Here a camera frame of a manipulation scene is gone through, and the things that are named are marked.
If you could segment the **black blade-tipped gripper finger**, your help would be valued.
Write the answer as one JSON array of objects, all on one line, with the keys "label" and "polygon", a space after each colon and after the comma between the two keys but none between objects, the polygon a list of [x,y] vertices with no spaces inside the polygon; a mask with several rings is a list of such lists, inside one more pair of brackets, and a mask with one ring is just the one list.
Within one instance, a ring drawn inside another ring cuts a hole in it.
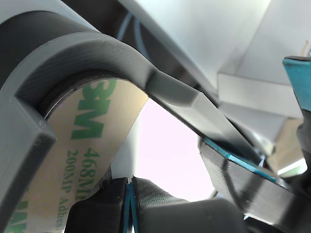
[{"label": "black blade-tipped gripper finger", "polygon": [[311,200],[278,176],[234,157],[209,139],[200,154],[213,186],[243,214],[274,227],[310,227]]}]

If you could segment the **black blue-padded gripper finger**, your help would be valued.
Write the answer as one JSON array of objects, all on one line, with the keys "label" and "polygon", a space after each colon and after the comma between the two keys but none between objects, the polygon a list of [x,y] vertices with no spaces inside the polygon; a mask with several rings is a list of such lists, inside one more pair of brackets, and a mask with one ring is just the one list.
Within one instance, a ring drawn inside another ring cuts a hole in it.
[{"label": "black blue-padded gripper finger", "polygon": [[311,59],[288,56],[283,65],[291,82],[295,97],[303,114],[303,124],[297,129],[297,136],[311,172]]}]

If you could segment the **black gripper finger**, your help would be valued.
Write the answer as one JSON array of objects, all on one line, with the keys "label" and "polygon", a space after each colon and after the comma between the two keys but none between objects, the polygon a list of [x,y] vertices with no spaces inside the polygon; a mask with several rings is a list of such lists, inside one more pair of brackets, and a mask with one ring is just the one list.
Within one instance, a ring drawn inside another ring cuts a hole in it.
[{"label": "black gripper finger", "polygon": [[240,210],[222,199],[189,202],[147,179],[128,185],[132,226],[136,233],[244,233]]},{"label": "black gripper finger", "polygon": [[127,178],[113,179],[91,197],[75,203],[66,233],[120,233],[123,226]]}]

